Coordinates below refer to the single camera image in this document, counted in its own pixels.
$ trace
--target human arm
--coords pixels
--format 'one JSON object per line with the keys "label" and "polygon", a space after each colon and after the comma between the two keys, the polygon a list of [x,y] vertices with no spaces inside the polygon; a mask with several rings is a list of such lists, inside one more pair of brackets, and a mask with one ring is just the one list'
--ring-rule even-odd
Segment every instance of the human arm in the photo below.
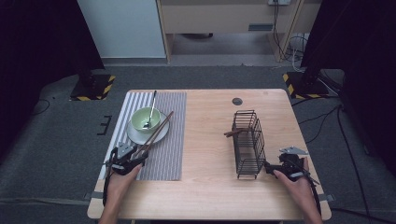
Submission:
{"label": "human arm", "polygon": [[99,219],[100,224],[117,223],[122,199],[141,168],[142,165],[139,164],[127,175],[117,173],[111,175],[107,188],[106,206]]}
{"label": "human arm", "polygon": [[[308,171],[308,159],[304,158],[304,169]],[[304,214],[304,221],[307,224],[323,223],[320,213],[318,212],[314,195],[308,179],[300,177],[297,181],[289,180],[283,173],[274,170],[276,177],[288,189],[291,198],[297,203]]]}

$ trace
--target chopsticks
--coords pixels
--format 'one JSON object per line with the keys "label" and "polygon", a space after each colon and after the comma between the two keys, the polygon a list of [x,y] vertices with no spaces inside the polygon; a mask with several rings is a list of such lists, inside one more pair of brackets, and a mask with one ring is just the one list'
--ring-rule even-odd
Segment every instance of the chopsticks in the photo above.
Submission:
{"label": "chopsticks", "polygon": [[149,150],[151,147],[151,144],[155,141],[155,139],[157,138],[158,134],[160,134],[161,130],[163,129],[163,127],[165,126],[166,122],[169,121],[169,119],[172,117],[172,115],[174,114],[173,111],[171,111],[169,113],[168,116],[166,116],[166,118],[163,120],[163,122],[160,124],[160,126],[154,131],[154,133],[152,133],[152,135],[149,137],[149,139],[145,142],[145,144],[143,144],[143,146],[136,152],[136,154],[138,154],[139,152],[143,151],[143,150]]}

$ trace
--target white wall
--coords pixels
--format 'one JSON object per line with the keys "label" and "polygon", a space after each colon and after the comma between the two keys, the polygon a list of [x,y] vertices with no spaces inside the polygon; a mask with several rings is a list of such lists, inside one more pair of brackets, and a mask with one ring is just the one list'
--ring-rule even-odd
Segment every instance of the white wall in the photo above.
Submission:
{"label": "white wall", "polygon": [[165,58],[156,0],[78,0],[102,58]]}

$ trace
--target green bowl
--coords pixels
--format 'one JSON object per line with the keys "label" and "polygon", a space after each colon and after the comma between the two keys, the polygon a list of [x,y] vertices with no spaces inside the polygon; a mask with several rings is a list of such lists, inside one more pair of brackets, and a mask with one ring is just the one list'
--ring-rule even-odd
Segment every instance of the green bowl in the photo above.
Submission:
{"label": "green bowl", "polygon": [[153,108],[151,121],[148,128],[144,128],[144,125],[149,121],[149,114],[151,107],[143,107],[134,112],[131,118],[132,126],[141,133],[153,133],[160,125],[161,113],[158,109]]}

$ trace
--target yellow black hazard tape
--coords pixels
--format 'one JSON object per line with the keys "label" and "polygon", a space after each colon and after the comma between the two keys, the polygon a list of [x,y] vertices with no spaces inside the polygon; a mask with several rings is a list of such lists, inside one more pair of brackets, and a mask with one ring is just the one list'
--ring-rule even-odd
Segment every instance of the yellow black hazard tape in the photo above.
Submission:
{"label": "yellow black hazard tape", "polygon": [[283,80],[285,80],[286,86],[288,87],[291,99],[311,99],[329,96],[329,94],[298,94],[295,92],[295,88],[293,87],[288,74],[283,74]]}
{"label": "yellow black hazard tape", "polygon": [[111,86],[113,85],[116,76],[111,75],[99,75],[95,76],[95,90],[96,93],[91,93],[87,90],[76,91],[70,95],[71,101],[91,101],[91,100],[105,100],[108,93],[110,92]]}

